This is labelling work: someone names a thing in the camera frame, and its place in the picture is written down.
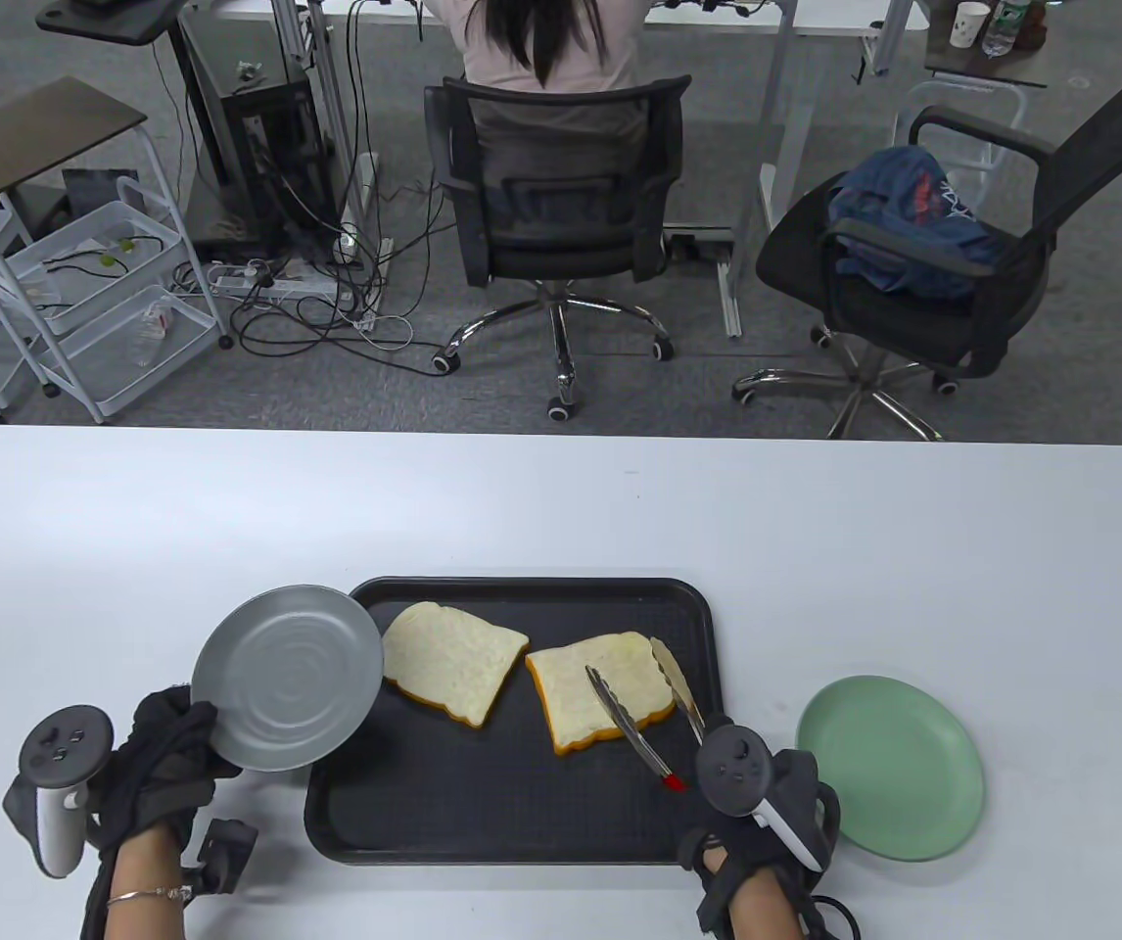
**green plate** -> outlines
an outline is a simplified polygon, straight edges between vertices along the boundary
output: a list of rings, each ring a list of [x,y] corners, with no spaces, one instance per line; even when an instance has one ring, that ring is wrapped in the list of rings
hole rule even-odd
[[[886,859],[963,846],[983,814],[978,749],[949,709],[883,675],[852,675],[803,709],[797,747],[839,795],[839,831]]]

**floor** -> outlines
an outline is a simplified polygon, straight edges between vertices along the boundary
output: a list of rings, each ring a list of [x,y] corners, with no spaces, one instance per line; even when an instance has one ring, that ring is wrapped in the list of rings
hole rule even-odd
[[[180,165],[181,130],[157,76],[150,50],[109,48],[43,35],[34,27],[42,0],[0,0],[0,103],[61,74],[94,82],[150,116],[149,129],[168,169]],[[180,89],[173,57],[158,44],[171,89]],[[422,89],[458,74],[448,37],[365,27],[360,57],[367,77],[374,142],[385,156],[388,188],[430,171],[422,140]],[[765,63],[764,40],[754,37],[650,35],[643,74],[683,71],[696,76],[688,91],[687,168],[672,194],[672,214],[729,219],[746,185],[749,122],[757,113]],[[888,139],[898,100],[923,76],[923,43],[907,40],[891,77],[857,86],[857,50],[826,77],[818,125],[809,140],[802,187],[852,166]],[[1122,85],[1122,15],[1100,0],[1072,0],[1049,13],[1054,81],[1032,96],[1028,126],[1049,139],[1070,133]],[[185,181],[193,153],[185,140]],[[95,151],[89,166],[138,166],[128,149]],[[1011,163],[983,214],[995,223],[1026,224],[1032,176]],[[385,228],[405,238],[421,231],[424,201],[403,193],[386,206]],[[521,295],[497,283],[489,291],[465,286],[452,232],[432,239],[430,276],[412,321],[419,339],[441,341],[475,313]],[[421,246],[392,269],[385,312],[404,312],[422,287]],[[677,337],[679,357],[652,361],[650,338],[635,328],[574,317],[583,407],[569,424],[544,415],[553,394],[546,323],[525,320],[480,337],[451,377],[416,376],[361,361],[334,349],[301,358],[252,358],[236,349],[211,351],[166,385],[117,416],[119,425],[298,427],[327,430],[499,431],[521,434],[763,435],[815,437],[838,403],[826,398],[762,396],[751,407],[732,402],[735,377],[763,365],[825,366],[809,345],[806,310],[776,296],[755,278],[742,286],[745,337],[727,340],[709,269],[672,268],[654,282],[617,278],[595,285],[607,294],[654,310]],[[430,351],[414,348],[396,361],[426,368]],[[991,379],[964,385],[939,398],[927,381],[907,389],[905,402],[956,440],[985,442],[1122,443],[1122,178],[1084,208],[1064,229],[1054,260],[1049,296],[1031,325],[1013,342]],[[11,422],[89,424],[68,396],[37,393],[10,413]],[[877,413],[857,420],[857,433],[877,439],[903,432]]]

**black mesh chair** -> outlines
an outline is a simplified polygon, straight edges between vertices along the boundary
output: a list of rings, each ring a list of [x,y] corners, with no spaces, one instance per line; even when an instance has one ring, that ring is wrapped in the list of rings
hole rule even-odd
[[[785,386],[846,389],[848,397],[828,437],[847,435],[861,404],[873,398],[919,437],[941,440],[938,431],[889,389],[912,376],[934,374],[934,388],[951,394],[958,379],[981,379],[994,372],[1010,339],[1040,305],[1049,278],[1049,257],[1057,249],[1057,230],[1122,174],[1122,90],[1061,147],[940,107],[927,108],[913,121],[910,142],[918,142],[918,131],[927,125],[987,140],[1034,160],[1030,231],[1017,237],[987,225],[1003,242],[1003,254],[991,266],[974,265],[922,250],[909,239],[856,220],[829,224],[826,201],[839,176],[826,181],[793,205],[771,232],[757,259],[757,277],[821,312],[825,325],[811,330],[811,340],[839,359],[843,374],[763,368],[735,383],[732,395],[736,402],[747,404],[758,389]],[[963,302],[925,301],[904,292],[882,294],[865,278],[835,271],[844,255],[840,238],[973,277],[977,289]],[[861,337],[870,348],[857,358],[844,335]],[[886,368],[889,352],[911,361]]]
[[[691,76],[598,94],[522,94],[444,80],[426,89],[426,137],[435,179],[458,216],[466,279],[532,282],[533,299],[485,313],[434,354],[435,371],[461,366],[458,350],[484,328],[548,311],[558,395],[549,416],[574,412],[565,314],[624,313],[654,331],[652,354],[673,357],[670,335],[641,307],[580,296],[570,285],[629,270],[664,270],[664,199],[682,172],[682,93]]]

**white shelf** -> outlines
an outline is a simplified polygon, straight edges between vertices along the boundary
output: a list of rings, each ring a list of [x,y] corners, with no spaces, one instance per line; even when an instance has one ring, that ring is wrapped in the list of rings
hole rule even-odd
[[[104,265],[82,251],[102,251],[121,264]],[[16,251],[6,262],[52,332],[64,335],[141,287],[163,282],[185,259],[180,233],[118,201]],[[0,299],[19,307],[19,297],[1,276]]]
[[[158,299],[172,301],[175,316],[157,358],[149,366],[139,367],[127,357],[130,328]],[[52,350],[40,353],[38,363],[48,379],[65,393],[85,405],[90,404],[86,399],[89,396],[100,412],[111,415],[214,344],[218,335],[218,322],[210,314],[185,304],[164,287],[154,285],[128,296],[61,340],[61,350],[77,372],[85,395],[61,370]]]

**computer tower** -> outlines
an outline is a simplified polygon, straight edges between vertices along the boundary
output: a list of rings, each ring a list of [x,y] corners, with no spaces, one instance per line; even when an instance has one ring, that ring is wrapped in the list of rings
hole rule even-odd
[[[228,259],[329,251],[333,157],[304,68],[284,57],[270,21],[188,8],[181,24],[221,164],[204,153],[196,165],[186,211],[196,249]],[[304,245],[288,245],[296,239]]]

